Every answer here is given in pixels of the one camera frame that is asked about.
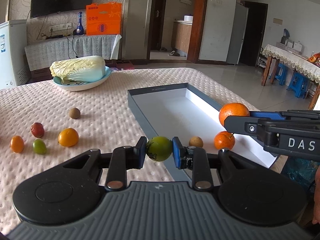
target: gray ribbed plate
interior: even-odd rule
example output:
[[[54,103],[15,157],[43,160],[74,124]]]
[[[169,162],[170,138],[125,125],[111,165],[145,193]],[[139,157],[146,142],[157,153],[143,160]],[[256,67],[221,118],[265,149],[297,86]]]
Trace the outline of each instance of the gray ribbed plate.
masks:
[[[226,214],[209,193],[192,190],[187,182],[137,182],[107,193],[87,217],[68,225],[44,227],[22,222],[11,240],[105,239],[312,239],[296,223],[260,228]]]

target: patterned wall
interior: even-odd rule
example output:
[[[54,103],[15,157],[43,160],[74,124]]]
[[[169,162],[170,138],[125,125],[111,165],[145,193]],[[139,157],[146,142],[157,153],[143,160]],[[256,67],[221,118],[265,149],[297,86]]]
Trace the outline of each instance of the patterned wall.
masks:
[[[123,3],[124,0],[93,0],[94,3],[106,3],[109,1],[116,1],[116,2]],[[31,0],[11,0],[10,19],[11,20],[26,19],[30,11],[30,3],[31,3]],[[52,35],[72,33],[78,24],[78,12],[79,10],[62,12],[58,14],[50,14],[46,18],[43,16],[43,17],[37,17],[33,19],[30,19],[30,15],[29,15],[27,19],[28,44],[32,44],[36,41],[42,24],[43,24],[43,28],[41,33],[44,33],[47,36],[50,36],[49,26],[56,25],[56,24],[63,24],[63,23],[72,23],[72,29],[55,32],[55,33],[52,33]],[[83,10],[82,21],[83,21],[83,27],[85,28],[86,26],[85,10]]]

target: blue glass bottle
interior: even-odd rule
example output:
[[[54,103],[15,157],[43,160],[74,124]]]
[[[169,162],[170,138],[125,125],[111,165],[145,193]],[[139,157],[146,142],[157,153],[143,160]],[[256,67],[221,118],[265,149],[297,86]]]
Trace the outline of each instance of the blue glass bottle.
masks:
[[[76,35],[83,35],[84,34],[84,28],[82,26],[82,12],[79,12],[79,23],[78,27],[76,28]]]

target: plate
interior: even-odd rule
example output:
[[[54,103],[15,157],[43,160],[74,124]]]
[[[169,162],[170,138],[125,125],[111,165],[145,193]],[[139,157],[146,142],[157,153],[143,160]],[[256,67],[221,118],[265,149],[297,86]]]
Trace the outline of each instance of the plate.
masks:
[[[106,67],[106,74],[100,79],[95,82],[79,82],[79,81],[71,81],[69,83],[62,83],[59,77],[54,77],[53,82],[60,88],[67,90],[67,91],[83,91],[90,88],[97,87],[101,85],[103,82],[107,80],[110,76],[111,70]]]

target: wooden cabinet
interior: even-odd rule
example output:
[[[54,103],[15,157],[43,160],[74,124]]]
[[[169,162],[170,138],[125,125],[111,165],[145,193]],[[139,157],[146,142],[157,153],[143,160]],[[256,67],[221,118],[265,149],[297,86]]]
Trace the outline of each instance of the wooden cabinet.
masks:
[[[192,24],[173,23],[171,47],[188,53]]]

